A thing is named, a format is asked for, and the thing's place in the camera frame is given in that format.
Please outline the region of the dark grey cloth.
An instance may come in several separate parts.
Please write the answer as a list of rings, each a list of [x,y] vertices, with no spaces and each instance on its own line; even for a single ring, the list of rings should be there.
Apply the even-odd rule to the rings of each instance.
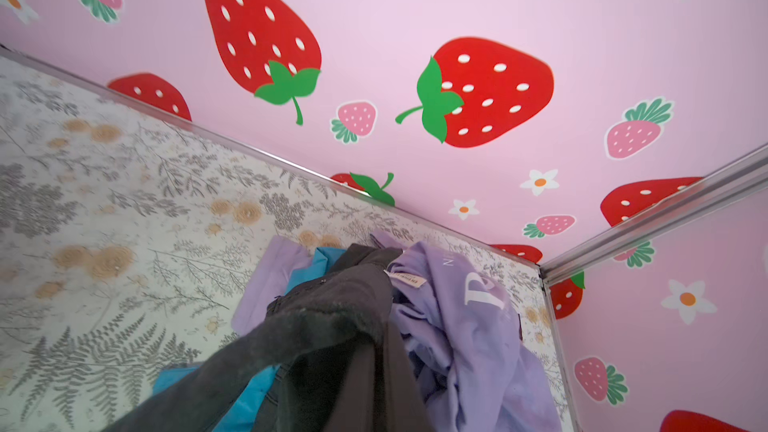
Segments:
[[[147,399],[111,431],[211,431],[258,373],[282,371],[258,431],[430,431],[387,266],[399,248],[354,244],[322,277],[276,299],[254,330]]]

